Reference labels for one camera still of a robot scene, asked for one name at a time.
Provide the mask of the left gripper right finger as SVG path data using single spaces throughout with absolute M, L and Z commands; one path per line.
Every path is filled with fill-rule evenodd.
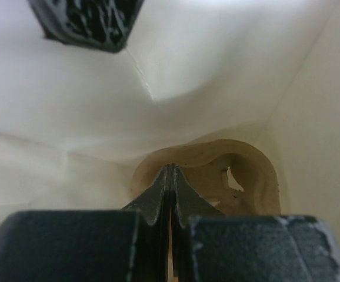
M 227 216 L 171 167 L 172 256 L 180 281 L 340 281 L 329 227 L 304 215 Z

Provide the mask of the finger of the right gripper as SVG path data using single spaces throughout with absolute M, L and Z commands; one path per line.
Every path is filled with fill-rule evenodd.
M 46 39 L 118 53 L 126 47 L 144 2 L 34 0 L 28 3 Z

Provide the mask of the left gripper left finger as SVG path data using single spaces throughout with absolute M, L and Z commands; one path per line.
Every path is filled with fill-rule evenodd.
M 0 281 L 167 281 L 169 177 L 120 210 L 24 210 L 0 225 Z

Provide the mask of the brown paper bag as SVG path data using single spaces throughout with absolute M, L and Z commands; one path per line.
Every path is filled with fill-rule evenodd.
M 117 54 L 0 1 L 0 222 L 121 207 L 145 156 L 220 138 L 261 150 L 282 211 L 340 243 L 340 1 L 146 1 Z

